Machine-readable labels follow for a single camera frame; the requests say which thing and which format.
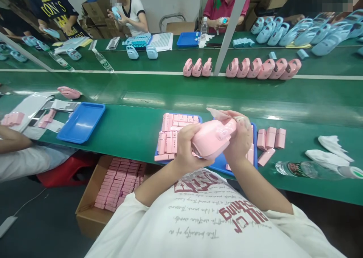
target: plastic water bottle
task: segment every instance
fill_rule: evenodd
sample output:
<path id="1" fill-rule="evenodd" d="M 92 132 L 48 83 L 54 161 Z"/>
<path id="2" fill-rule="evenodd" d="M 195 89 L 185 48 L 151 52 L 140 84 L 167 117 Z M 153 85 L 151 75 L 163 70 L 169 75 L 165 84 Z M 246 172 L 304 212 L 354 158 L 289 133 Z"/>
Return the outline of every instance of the plastic water bottle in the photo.
<path id="1" fill-rule="evenodd" d="M 106 71 L 109 71 L 110 73 L 113 73 L 114 70 L 112 66 L 109 64 L 109 62 L 105 59 L 105 57 L 100 54 L 97 49 L 93 48 L 92 51 L 95 53 L 97 60 L 101 63 L 101 65 L 106 69 Z"/>
<path id="2" fill-rule="evenodd" d="M 205 41 L 207 39 L 208 25 L 207 25 L 207 17 L 203 18 L 203 23 L 200 28 L 200 41 Z"/>
<path id="3" fill-rule="evenodd" d="M 319 164 L 318 162 L 277 162 L 275 167 L 282 175 L 292 177 L 323 180 L 363 179 L 363 171 L 353 166 L 337 166 L 329 163 Z"/>
<path id="4" fill-rule="evenodd" d="M 52 51 L 47 51 L 49 55 L 63 68 L 65 68 L 69 72 L 74 72 L 74 68 L 68 64 L 60 55 L 54 54 Z"/>

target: paper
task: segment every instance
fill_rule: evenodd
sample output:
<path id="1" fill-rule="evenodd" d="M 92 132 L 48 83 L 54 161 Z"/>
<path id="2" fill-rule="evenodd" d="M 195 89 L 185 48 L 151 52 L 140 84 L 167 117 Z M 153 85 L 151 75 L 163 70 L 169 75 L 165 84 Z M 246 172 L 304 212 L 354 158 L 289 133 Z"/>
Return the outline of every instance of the paper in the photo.
<path id="1" fill-rule="evenodd" d="M 173 50 L 173 33 L 160 33 L 152 35 L 150 46 L 154 46 L 156 51 L 171 51 Z"/>

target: white t-shirt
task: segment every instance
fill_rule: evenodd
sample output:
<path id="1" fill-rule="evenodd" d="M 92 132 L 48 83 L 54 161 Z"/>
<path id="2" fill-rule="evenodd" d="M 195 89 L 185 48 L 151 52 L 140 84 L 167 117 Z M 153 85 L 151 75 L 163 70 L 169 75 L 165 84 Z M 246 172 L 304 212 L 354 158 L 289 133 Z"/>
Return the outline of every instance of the white t-shirt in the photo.
<path id="1" fill-rule="evenodd" d="M 86 258 L 344 257 L 297 207 L 261 212 L 207 169 L 185 175 L 146 207 L 131 193 Z"/>
<path id="2" fill-rule="evenodd" d="M 122 18 L 122 16 L 126 15 L 128 18 L 130 18 L 131 20 L 133 20 L 135 22 L 140 22 L 139 14 L 142 12 L 145 13 L 144 6 L 141 3 L 141 0 L 130 0 L 129 14 L 126 13 L 123 6 L 116 5 L 116 7 L 120 13 L 121 18 Z M 145 32 L 137 30 L 133 25 L 131 25 L 129 23 L 127 23 L 126 26 L 130 29 L 131 35 L 133 37 L 136 37 L 136 36 L 142 35 L 142 34 L 146 34 Z"/>

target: person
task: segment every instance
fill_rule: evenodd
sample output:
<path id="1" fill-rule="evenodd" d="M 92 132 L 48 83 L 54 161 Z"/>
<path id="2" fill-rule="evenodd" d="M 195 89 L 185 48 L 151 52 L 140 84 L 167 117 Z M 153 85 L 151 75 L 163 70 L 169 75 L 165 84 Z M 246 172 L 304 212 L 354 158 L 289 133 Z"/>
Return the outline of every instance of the person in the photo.
<path id="1" fill-rule="evenodd" d="M 31 9 L 38 18 L 39 29 L 44 32 L 49 20 L 53 20 L 67 39 L 85 37 L 87 33 L 77 22 L 78 13 L 68 0 L 29 0 Z"/>
<path id="2" fill-rule="evenodd" d="M 130 29 L 132 37 L 139 36 L 149 32 L 147 26 L 146 14 L 141 0 L 116 0 L 118 5 L 118 13 L 121 20 L 115 19 L 115 15 L 109 9 L 107 15 L 115 21 L 116 27 L 121 30 L 122 26 L 127 26 Z"/>
<path id="3" fill-rule="evenodd" d="M 34 145 L 22 133 L 0 125 L 0 182 L 56 168 L 76 151 L 62 146 Z"/>
<path id="4" fill-rule="evenodd" d="M 234 2 L 236 0 L 208 0 L 205 9 L 203 12 L 203 16 L 207 17 L 207 24 L 209 26 L 208 33 L 215 34 L 217 30 L 220 33 L 225 33 L 226 28 L 228 26 L 232 9 L 234 6 Z M 250 5 L 250 0 L 246 0 L 243 10 L 241 12 L 241 16 L 238 19 L 237 25 L 241 25 L 243 20 L 246 17 L 248 7 Z M 220 23 L 220 18 L 227 18 L 227 22 L 225 24 Z"/>
<path id="5" fill-rule="evenodd" d="M 213 160 L 192 155 L 200 125 L 178 134 L 177 156 L 126 196 L 85 256 L 99 257 L 344 257 L 298 207 L 246 159 L 253 132 L 241 113 L 224 155 L 244 198 Z"/>
<path id="6" fill-rule="evenodd" d="M 24 36 L 34 36 L 40 41 L 45 39 L 30 24 L 20 18 L 11 9 L 0 8 L 0 26 L 4 28 L 8 37 L 21 40 Z"/>

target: red stool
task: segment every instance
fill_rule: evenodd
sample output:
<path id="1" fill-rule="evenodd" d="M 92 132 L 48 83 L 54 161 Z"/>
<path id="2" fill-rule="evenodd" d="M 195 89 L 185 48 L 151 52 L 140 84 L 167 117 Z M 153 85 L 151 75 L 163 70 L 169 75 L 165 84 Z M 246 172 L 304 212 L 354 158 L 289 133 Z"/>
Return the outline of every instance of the red stool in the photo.
<path id="1" fill-rule="evenodd" d="M 73 180 L 73 176 L 82 167 L 95 166 L 98 159 L 99 155 L 77 151 L 63 164 L 47 172 L 37 174 L 37 178 L 47 188 L 87 184 L 88 180 Z"/>

